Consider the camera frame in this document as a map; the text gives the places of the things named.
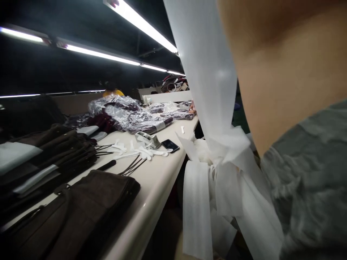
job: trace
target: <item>person's arm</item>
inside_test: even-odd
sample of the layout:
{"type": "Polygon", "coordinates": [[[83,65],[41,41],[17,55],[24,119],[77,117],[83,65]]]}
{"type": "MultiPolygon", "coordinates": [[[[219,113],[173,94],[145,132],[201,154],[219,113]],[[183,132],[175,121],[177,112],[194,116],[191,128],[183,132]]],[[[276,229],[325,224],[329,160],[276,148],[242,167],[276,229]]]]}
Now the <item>person's arm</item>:
{"type": "Polygon", "coordinates": [[[347,98],[347,3],[219,0],[260,156],[301,120],[347,98]]]}

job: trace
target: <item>ceiling light fixture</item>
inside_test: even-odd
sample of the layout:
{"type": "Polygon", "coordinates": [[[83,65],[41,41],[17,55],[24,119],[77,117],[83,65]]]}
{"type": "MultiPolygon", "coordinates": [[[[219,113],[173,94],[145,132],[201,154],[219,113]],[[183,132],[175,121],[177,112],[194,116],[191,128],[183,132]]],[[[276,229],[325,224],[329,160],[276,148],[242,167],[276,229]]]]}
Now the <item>ceiling light fixture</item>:
{"type": "Polygon", "coordinates": [[[55,94],[71,94],[72,92],[59,92],[59,93],[48,93],[46,95],[55,95],[55,94]]]}
{"type": "Polygon", "coordinates": [[[177,48],[123,0],[104,0],[104,4],[173,53],[177,48]]]}
{"type": "Polygon", "coordinates": [[[29,95],[14,95],[14,96],[0,96],[0,98],[20,98],[25,96],[39,96],[40,94],[29,94],[29,95]]]}
{"type": "Polygon", "coordinates": [[[92,56],[97,56],[97,57],[105,58],[105,59],[109,59],[109,60],[124,62],[124,63],[135,65],[135,66],[139,66],[140,65],[140,63],[135,62],[135,61],[126,60],[126,59],[123,59],[123,58],[118,58],[118,57],[111,56],[111,55],[108,55],[108,54],[104,54],[104,53],[101,53],[101,52],[96,52],[96,51],[91,51],[91,50],[88,50],[88,49],[83,49],[83,48],[80,48],[80,47],[77,47],[77,46],[73,46],[73,45],[69,45],[69,44],[66,45],[64,48],[68,49],[70,51],[80,52],[80,53],[84,53],[84,54],[88,54],[88,55],[92,55],[92,56]]]}
{"type": "Polygon", "coordinates": [[[182,74],[182,73],[175,72],[175,71],[171,71],[171,70],[168,70],[167,72],[168,72],[168,73],[171,73],[171,74],[175,74],[175,75],[181,75],[181,76],[185,76],[185,75],[184,75],[184,74],[182,74]]]}
{"type": "Polygon", "coordinates": [[[148,68],[148,69],[154,69],[154,70],[158,70],[158,71],[162,71],[162,72],[166,72],[166,70],[164,70],[164,69],[157,68],[157,67],[150,66],[150,65],[146,65],[146,64],[141,64],[141,67],[148,68]]]}
{"type": "Polygon", "coordinates": [[[15,31],[15,30],[10,30],[4,27],[0,27],[0,32],[7,34],[9,36],[13,36],[16,38],[24,39],[24,40],[29,40],[32,42],[43,42],[42,38],[30,35],[30,34],[25,34],[23,32],[15,31]]]}
{"type": "Polygon", "coordinates": [[[101,92],[101,91],[105,91],[105,90],[85,90],[85,91],[79,91],[79,93],[81,93],[81,92],[101,92]]]}

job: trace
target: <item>phone screen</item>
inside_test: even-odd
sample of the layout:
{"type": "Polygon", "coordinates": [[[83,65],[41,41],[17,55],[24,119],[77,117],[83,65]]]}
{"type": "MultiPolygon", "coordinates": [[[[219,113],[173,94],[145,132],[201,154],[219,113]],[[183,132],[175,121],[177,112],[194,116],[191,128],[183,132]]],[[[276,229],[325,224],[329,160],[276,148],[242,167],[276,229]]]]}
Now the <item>phone screen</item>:
{"type": "Polygon", "coordinates": [[[170,139],[167,139],[165,141],[162,142],[162,145],[166,148],[166,149],[172,149],[171,153],[176,152],[177,150],[180,149],[180,147],[178,145],[176,145],[173,141],[171,141],[170,139]]]}

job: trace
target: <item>white countertop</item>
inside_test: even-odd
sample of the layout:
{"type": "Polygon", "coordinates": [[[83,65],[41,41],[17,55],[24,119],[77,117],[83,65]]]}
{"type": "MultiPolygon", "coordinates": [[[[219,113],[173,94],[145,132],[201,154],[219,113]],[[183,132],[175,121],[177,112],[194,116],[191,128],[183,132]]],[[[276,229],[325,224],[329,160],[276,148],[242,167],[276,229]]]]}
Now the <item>white countertop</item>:
{"type": "MultiPolygon", "coordinates": [[[[130,208],[120,220],[117,228],[110,236],[109,242],[106,245],[107,249],[103,254],[103,259],[141,259],[186,155],[176,133],[183,138],[190,139],[197,123],[197,116],[191,121],[175,120],[173,124],[156,133],[160,142],[170,139],[177,144],[180,149],[173,154],[169,154],[168,157],[154,156],[151,161],[144,162],[131,174],[131,177],[135,178],[136,181],[140,183],[141,189],[130,208]],[[184,126],[185,134],[182,134],[181,126],[184,126]]],[[[136,145],[134,135],[119,131],[110,133],[99,141],[98,145],[113,144],[116,139],[124,143],[125,147],[128,149],[130,148],[130,140],[133,140],[136,145]]],[[[93,167],[72,179],[69,184],[73,185],[82,177],[86,176],[90,170],[97,169],[108,163],[117,154],[118,153],[101,156],[93,167]]],[[[115,174],[122,172],[134,159],[135,157],[120,159],[115,166],[106,171],[115,174]]],[[[56,195],[51,194],[13,219],[7,226],[12,225],[39,205],[48,204],[55,198],[56,195]]]]}

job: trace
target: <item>gray sleeve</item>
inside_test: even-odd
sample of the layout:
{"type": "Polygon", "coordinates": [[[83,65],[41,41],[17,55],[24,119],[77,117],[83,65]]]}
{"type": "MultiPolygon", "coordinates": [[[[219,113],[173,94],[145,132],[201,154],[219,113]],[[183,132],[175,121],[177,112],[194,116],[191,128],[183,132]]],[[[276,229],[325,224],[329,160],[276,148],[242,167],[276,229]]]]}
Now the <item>gray sleeve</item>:
{"type": "Polygon", "coordinates": [[[284,232],[280,259],[345,259],[347,100],[287,131],[261,166],[284,232]]]}

